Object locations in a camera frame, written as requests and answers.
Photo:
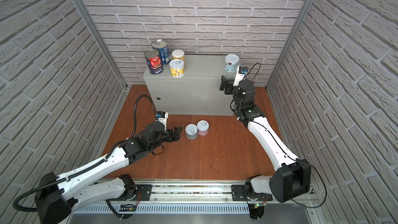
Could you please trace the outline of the grey label pull-tab can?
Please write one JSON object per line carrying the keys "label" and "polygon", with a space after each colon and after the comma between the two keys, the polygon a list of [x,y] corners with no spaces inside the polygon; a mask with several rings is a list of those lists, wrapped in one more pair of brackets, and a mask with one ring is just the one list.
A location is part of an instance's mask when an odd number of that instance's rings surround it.
{"label": "grey label pull-tab can", "polygon": [[185,128],[186,137],[189,140],[194,140],[198,136],[198,127],[197,125],[190,123]]}

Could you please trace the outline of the aluminium corner post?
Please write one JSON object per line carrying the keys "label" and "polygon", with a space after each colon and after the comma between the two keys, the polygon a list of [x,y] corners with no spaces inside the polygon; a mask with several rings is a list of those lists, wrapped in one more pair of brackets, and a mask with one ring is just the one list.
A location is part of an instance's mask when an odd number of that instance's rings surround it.
{"label": "aluminium corner post", "polygon": [[86,24],[89,32],[91,33],[92,37],[94,38],[95,42],[97,43],[100,51],[105,57],[105,60],[109,64],[112,72],[114,73],[115,77],[117,78],[119,84],[121,87],[126,90],[128,88],[127,83],[125,82],[114,58],[112,57],[112,54],[110,50],[108,49],[107,45],[105,44],[104,39],[102,38],[99,29],[97,28],[93,18],[91,17],[88,8],[84,4],[83,0],[72,0],[77,11],[79,12],[82,20]]}
{"label": "aluminium corner post", "polygon": [[308,12],[311,9],[314,1],[315,0],[305,0],[304,1],[303,6],[302,6],[302,8],[301,8],[301,10],[300,10],[300,12],[298,14],[298,17],[295,20],[293,28],[292,28],[291,32],[289,33],[288,39],[286,40],[285,45],[284,45],[284,47],[282,49],[282,52],[281,52],[281,54],[280,54],[280,56],[279,56],[279,58],[277,60],[277,63],[275,65],[274,69],[273,69],[273,72],[272,72],[272,74],[271,74],[271,76],[270,76],[270,78],[268,80],[268,83],[265,86],[265,89],[267,91],[273,85],[273,82],[276,79],[277,73],[278,73],[281,65],[283,64],[291,45],[293,44],[296,36],[298,35],[298,33],[299,33],[300,29],[301,29],[301,26],[304,23],[307,15],[308,15]]}

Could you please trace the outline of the yellow label pull-tab can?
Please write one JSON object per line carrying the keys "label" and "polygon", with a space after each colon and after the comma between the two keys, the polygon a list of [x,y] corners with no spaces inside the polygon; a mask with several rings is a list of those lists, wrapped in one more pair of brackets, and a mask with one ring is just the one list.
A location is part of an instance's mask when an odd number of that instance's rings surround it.
{"label": "yellow label pull-tab can", "polygon": [[174,78],[181,78],[185,75],[184,60],[175,59],[169,63],[171,69],[171,76]]}

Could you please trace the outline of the pink label pull-tab can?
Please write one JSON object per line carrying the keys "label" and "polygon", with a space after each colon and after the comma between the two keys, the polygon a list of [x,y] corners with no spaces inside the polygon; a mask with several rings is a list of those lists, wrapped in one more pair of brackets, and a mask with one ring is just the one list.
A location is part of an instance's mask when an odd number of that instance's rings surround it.
{"label": "pink label pull-tab can", "polygon": [[209,123],[206,120],[200,120],[197,123],[198,135],[205,136],[209,133]]}

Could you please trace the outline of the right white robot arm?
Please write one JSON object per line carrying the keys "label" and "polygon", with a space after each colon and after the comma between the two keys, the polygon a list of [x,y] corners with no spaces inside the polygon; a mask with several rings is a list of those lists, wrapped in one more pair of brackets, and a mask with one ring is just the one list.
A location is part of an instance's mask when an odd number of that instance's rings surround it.
{"label": "right white robot arm", "polygon": [[255,104],[254,82],[243,79],[235,86],[231,79],[222,76],[220,90],[233,96],[231,110],[259,141],[275,170],[272,177],[259,175],[247,180],[248,197],[255,199],[267,194],[284,203],[309,192],[312,167],[290,151],[271,128],[265,114]]}

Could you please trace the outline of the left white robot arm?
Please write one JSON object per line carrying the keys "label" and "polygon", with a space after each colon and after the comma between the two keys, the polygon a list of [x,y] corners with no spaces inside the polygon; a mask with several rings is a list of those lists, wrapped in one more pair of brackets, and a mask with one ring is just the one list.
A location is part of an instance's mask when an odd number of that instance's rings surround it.
{"label": "left white robot arm", "polygon": [[115,146],[108,154],[75,170],[56,176],[45,175],[40,185],[52,183],[36,193],[35,203],[42,224],[58,224],[72,212],[93,203],[112,200],[135,200],[140,196],[129,175],[121,175],[107,183],[97,180],[127,167],[162,146],[180,139],[182,128],[166,129],[160,121],[147,125],[144,131]]}

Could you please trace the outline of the plain lid silver can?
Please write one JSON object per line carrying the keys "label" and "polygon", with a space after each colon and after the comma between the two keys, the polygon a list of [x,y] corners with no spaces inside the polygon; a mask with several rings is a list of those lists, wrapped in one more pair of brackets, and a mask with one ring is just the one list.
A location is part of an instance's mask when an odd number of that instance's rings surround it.
{"label": "plain lid silver can", "polygon": [[224,69],[227,72],[236,72],[239,64],[239,56],[234,54],[228,54],[225,56]]}

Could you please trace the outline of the white lid small can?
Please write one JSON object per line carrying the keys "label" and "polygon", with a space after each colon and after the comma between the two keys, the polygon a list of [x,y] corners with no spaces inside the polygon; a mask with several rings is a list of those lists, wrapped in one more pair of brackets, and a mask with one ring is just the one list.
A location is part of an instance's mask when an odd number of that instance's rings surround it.
{"label": "white lid small can", "polygon": [[179,49],[172,51],[172,58],[173,60],[182,60],[184,61],[185,52]]}

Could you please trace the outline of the blue label tin can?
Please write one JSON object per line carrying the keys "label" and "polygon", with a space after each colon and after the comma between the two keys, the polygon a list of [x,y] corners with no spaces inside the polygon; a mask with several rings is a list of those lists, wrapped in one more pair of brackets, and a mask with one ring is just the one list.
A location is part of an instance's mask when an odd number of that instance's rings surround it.
{"label": "blue label tin can", "polygon": [[156,39],[151,43],[151,45],[154,49],[159,51],[162,64],[168,65],[170,62],[168,42],[164,39]]}

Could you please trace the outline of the dark tomato label can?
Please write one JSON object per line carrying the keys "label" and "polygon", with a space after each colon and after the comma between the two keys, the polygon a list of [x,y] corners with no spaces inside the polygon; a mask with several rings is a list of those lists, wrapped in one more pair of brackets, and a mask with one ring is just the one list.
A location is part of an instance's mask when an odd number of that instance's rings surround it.
{"label": "dark tomato label can", "polygon": [[157,49],[149,49],[144,53],[150,74],[157,75],[163,72],[163,63]]}

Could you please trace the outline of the left aluminium corner post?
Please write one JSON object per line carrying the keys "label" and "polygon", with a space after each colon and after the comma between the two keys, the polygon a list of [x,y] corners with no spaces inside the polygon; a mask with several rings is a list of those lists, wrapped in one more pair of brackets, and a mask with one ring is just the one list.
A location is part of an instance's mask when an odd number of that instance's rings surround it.
{"label": "left aluminium corner post", "polygon": [[94,38],[95,42],[97,43],[100,51],[105,57],[105,60],[109,64],[112,72],[114,73],[115,77],[117,78],[119,84],[121,87],[126,90],[128,88],[127,83],[125,82],[114,58],[112,57],[112,54],[110,50],[108,49],[107,45],[105,44],[104,39],[102,38],[99,29],[97,28],[93,18],[91,17],[88,8],[84,4],[83,0],[72,0],[77,11],[79,12],[82,20],[86,24],[89,32],[91,33],[92,37]]}

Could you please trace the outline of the right aluminium corner post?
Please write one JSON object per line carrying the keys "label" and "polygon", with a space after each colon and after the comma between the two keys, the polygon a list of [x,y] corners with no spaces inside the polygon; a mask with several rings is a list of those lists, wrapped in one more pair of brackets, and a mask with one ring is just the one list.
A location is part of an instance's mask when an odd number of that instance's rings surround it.
{"label": "right aluminium corner post", "polygon": [[295,20],[293,28],[292,28],[291,32],[289,33],[288,39],[286,40],[285,45],[284,45],[284,47],[282,49],[282,52],[281,52],[281,54],[280,54],[280,56],[279,56],[279,58],[277,60],[277,63],[275,65],[274,69],[273,69],[273,72],[272,72],[272,74],[271,74],[271,76],[270,76],[270,78],[268,80],[268,83],[265,86],[265,89],[267,91],[273,85],[273,82],[276,79],[277,73],[278,73],[281,65],[283,64],[291,45],[293,44],[296,36],[298,35],[298,33],[299,33],[300,29],[301,29],[301,26],[304,23],[307,15],[308,15],[308,12],[311,9],[314,1],[315,0],[305,0],[304,1],[303,6],[302,6],[302,8],[301,8],[301,10],[300,10],[300,12],[298,14],[298,17]]}

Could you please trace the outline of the grey metal cabinet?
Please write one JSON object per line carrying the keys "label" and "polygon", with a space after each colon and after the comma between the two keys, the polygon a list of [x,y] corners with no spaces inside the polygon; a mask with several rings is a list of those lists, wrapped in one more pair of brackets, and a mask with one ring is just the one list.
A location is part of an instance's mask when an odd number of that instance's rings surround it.
{"label": "grey metal cabinet", "polygon": [[224,69],[225,56],[186,55],[185,75],[171,76],[169,65],[153,75],[147,68],[143,78],[159,111],[170,115],[232,116],[231,95],[219,90],[221,78],[234,80],[236,73]]}

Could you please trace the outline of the front aluminium mounting rail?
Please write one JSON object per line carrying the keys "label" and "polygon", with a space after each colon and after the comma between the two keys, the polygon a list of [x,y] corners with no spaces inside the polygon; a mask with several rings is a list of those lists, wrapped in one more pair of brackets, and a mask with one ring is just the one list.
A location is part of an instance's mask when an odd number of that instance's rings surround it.
{"label": "front aluminium mounting rail", "polygon": [[106,200],[129,204],[143,203],[230,203],[262,202],[250,196],[249,184],[244,180],[144,180],[136,179],[128,186],[120,178],[100,179],[87,186],[70,189],[62,186],[66,199],[76,199],[75,209]]}

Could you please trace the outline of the perforated white vent strip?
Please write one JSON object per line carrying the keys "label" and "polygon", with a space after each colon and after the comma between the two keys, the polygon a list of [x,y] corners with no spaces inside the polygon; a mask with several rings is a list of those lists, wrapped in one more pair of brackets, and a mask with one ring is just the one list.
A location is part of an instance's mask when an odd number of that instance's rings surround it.
{"label": "perforated white vent strip", "polygon": [[131,204],[116,203],[114,210],[122,214],[249,214],[246,203],[141,203],[137,207]]}

